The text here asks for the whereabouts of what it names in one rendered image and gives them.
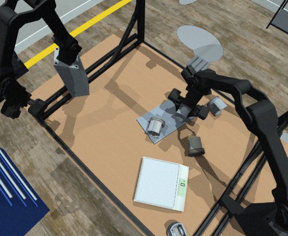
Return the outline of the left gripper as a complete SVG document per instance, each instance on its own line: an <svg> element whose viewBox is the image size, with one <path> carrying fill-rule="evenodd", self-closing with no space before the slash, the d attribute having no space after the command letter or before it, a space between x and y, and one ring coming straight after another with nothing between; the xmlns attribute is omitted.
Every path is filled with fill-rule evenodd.
<svg viewBox="0 0 288 236"><path fill-rule="evenodd" d="M168 99L171 100L175 104L176 111L180 107L180 104L183 103L192 109L189 112L187 118L188 117L198 117L202 120L205 120L206 117L208 116L209 111L210 111L209 108L205 107L204 105L202 105L202 106L200 106L199 104L197 105L197 103L200 101L200 99L194 98L191 95L190 91L185 98L180 96L180 94L181 94L181 91L174 88L168 96Z"/></svg>

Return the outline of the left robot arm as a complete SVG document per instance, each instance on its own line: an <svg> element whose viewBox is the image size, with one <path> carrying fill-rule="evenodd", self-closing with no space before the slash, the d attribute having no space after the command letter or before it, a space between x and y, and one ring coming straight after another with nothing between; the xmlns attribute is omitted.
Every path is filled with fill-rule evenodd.
<svg viewBox="0 0 288 236"><path fill-rule="evenodd" d="M239 117L247 129L258 137L277 184L272 190L278 206L274 227L288 234L288 157L277 133L279 119L274 104L249 80L218 75L209 68L196 73L191 64L181 75L188 84L186 90L196 99L212 94L211 88L232 95ZM242 101L245 93L258 102L245 107Z"/></svg>

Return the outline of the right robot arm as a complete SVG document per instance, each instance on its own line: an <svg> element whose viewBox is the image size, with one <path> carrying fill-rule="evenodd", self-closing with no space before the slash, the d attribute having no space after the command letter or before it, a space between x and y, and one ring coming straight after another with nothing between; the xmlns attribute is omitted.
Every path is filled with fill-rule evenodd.
<svg viewBox="0 0 288 236"><path fill-rule="evenodd" d="M55 0L23 0L33 10L17 14L14 10L18 1L5 0L5 3L0 6L0 103L4 100L5 94L7 96L16 95L21 88L14 79L18 73L13 69L12 57L19 29L24 24L42 18L54 33L51 39L59 46L59 55L56 59L69 66L75 62L82 49L78 45L78 41L67 32L58 17L55 11ZM6 117L18 118L21 113L20 107L23 108L25 105L7 96L5 96L7 99L0 112Z"/></svg>

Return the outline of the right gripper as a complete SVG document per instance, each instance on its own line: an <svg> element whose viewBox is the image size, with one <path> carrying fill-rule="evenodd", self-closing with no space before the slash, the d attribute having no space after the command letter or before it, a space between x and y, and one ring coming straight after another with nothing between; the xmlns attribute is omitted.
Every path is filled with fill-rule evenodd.
<svg viewBox="0 0 288 236"><path fill-rule="evenodd" d="M27 107L27 105L29 104L30 107L28 108L28 112L31 115L35 116L36 118L43 116L44 111L48 107L48 104L41 99L36 99L36 100L31 99L30 97L32 95L26 91L25 87L23 87L22 85L20 85L20 86L21 86L21 88L16 95L13 95L13 96L4 95L3 98L6 100L7 98L5 96L7 96L8 98L10 98L14 101L16 100L16 101L24 104L25 107Z"/></svg>

